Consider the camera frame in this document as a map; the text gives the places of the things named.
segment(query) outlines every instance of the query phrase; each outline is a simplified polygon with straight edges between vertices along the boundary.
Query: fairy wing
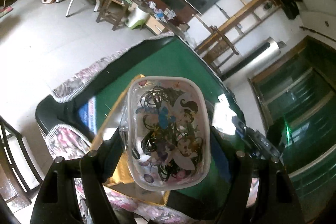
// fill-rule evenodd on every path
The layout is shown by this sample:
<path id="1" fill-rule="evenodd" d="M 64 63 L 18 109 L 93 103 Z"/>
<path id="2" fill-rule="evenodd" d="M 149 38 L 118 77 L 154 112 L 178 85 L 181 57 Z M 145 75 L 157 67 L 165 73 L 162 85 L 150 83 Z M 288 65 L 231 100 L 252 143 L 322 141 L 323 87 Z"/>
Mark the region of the fairy wing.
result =
<path id="1" fill-rule="evenodd" d="M 185 157 L 179 150 L 175 150 L 173 159 L 176 164 L 184 170 L 195 170 L 195 165 L 189 157 Z"/>

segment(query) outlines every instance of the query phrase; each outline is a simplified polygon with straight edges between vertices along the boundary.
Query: plastic container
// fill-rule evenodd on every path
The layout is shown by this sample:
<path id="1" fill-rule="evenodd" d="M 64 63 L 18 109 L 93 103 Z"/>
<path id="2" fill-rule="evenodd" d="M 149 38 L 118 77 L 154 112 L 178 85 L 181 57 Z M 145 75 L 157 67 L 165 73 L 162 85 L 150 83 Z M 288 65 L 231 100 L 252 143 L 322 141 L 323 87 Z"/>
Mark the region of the plastic container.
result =
<path id="1" fill-rule="evenodd" d="M 128 90 L 125 112 L 121 134 L 128 167 L 140 187 L 174 190 L 205 178 L 211 161 L 209 119 L 194 82 L 181 77 L 138 79 Z"/>

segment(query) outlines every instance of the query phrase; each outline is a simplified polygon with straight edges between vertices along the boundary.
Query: floor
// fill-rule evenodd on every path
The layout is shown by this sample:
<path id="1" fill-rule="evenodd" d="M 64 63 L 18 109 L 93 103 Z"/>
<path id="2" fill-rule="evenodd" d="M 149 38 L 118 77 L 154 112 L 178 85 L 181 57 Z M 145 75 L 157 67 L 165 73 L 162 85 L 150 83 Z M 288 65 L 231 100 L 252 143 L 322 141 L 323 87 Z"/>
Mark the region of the floor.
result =
<path id="1" fill-rule="evenodd" d="M 112 31 L 110 23 L 96 23 L 97 13 L 87 0 L 75 0 L 66 18 L 69 2 L 18 0 L 0 19 L 0 115 L 25 136 L 41 174 L 52 158 L 35 122 L 37 104 L 79 70 L 152 36 L 147 29 Z M 36 184 L 31 177 L 28 181 Z M 16 213 L 22 224 L 29 223 L 31 210 Z"/>

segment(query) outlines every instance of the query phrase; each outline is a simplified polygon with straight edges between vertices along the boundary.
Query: screw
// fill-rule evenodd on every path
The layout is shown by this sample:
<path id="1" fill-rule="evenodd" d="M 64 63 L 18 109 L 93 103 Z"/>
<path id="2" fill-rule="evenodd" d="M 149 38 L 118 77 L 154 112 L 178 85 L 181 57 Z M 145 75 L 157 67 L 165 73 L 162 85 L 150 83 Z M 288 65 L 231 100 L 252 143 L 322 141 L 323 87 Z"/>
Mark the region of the screw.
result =
<path id="1" fill-rule="evenodd" d="M 64 160 L 63 157 L 57 157 L 54 161 L 55 161 L 55 163 L 59 164 L 59 163 L 61 163 L 63 160 Z"/>
<path id="2" fill-rule="evenodd" d="M 96 150 L 91 150 L 89 151 L 89 153 L 87 154 L 90 158 L 93 158 L 95 155 L 97 155 L 97 151 Z"/>
<path id="3" fill-rule="evenodd" d="M 276 156 L 272 156 L 271 161 L 273 161 L 275 164 L 277 164 L 279 162 L 279 158 L 276 157 Z"/>
<path id="4" fill-rule="evenodd" d="M 241 151 L 241 150 L 237 151 L 237 152 L 236 152 L 236 155 L 237 155 L 239 158 L 243 158 L 243 157 L 245 157 L 245 153 L 244 153 L 243 151 Z"/>

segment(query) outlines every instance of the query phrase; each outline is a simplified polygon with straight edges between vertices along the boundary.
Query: wooden drawer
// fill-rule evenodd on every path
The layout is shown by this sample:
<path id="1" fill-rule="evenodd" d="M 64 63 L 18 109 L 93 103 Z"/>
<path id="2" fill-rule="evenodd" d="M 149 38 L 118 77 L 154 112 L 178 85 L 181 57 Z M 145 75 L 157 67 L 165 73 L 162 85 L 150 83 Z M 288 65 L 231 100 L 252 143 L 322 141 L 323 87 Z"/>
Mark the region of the wooden drawer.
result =
<path id="1" fill-rule="evenodd" d="M 158 22 L 153 16 L 149 17 L 149 19 L 146 22 L 146 25 L 156 34 L 162 33 L 163 30 L 165 29 L 165 27 L 160 22 Z"/>

